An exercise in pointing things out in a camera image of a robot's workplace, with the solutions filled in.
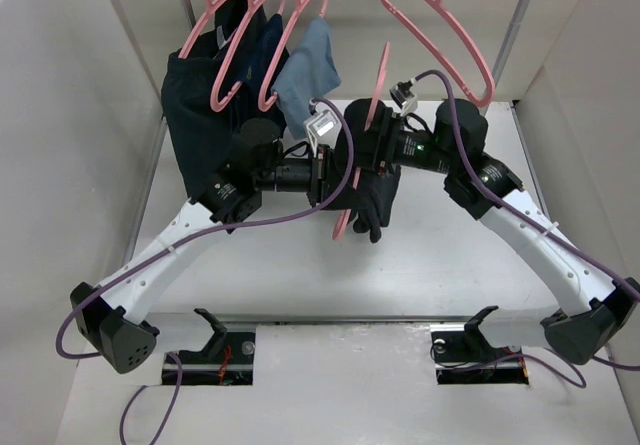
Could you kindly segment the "black trousers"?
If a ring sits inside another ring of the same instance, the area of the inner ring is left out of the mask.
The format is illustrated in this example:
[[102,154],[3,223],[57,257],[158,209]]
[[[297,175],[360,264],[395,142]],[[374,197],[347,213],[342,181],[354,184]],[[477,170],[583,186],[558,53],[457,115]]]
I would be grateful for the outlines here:
[[[364,131],[371,99],[361,98],[351,102],[344,111],[344,118],[351,130],[354,145],[363,139],[356,138]],[[331,195],[342,180],[348,158],[348,147],[344,131],[341,130],[336,139],[331,159],[327,195]],[[353,223],[357,234],[368,234],[372,244],[382,237],[382,229],[390,224],[391,209],[395,200],[401,178],[401,166],[396,165],[393,171],[381,175],[376,172],[361,170],[356,188],[353,187],[353,173],[341,193],[324,210],[351,210],[348,223]]]

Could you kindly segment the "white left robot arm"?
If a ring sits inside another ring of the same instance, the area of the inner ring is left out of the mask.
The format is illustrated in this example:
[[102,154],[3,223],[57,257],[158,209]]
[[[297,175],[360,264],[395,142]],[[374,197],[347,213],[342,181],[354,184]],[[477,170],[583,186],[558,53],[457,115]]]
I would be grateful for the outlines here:
[[224,234],[255,226],[251,215],[262,205],[264,191],[304,193],[309,216],[327,207],[344,189],[345,179],[332,171],[333,149],[326,138],[336,132],[348,166],[354,143],[342,118],[324,110],[305,124],[308,152],[287,157],[275,125],[246,122],[233,137],[229,157],[211,173],[199,195],[188,199],[164,230],[120,270],[97,285],[82,282],[70,294],[68,322],[117,373],[138,368],[157,346],[176,342],[147,317],[174,281]]

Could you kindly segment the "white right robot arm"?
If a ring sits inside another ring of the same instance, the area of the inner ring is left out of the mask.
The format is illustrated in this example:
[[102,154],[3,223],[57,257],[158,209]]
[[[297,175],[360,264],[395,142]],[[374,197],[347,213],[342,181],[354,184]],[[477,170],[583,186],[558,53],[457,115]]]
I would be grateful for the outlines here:
[[557,303],[549,308],[482,309],[464,326],[462,346],[483,359],[498,348],[547,348],[582,365],[628,321],[639,285],[578,250],[537,207],[522,181],[485,152],[488,122],[464,99],[445,100],[433,129],[407,131],[392,108],[371,103],[365,129],[374,135],[377,163],[444,175],[449,197],[499,236],[542,280]]

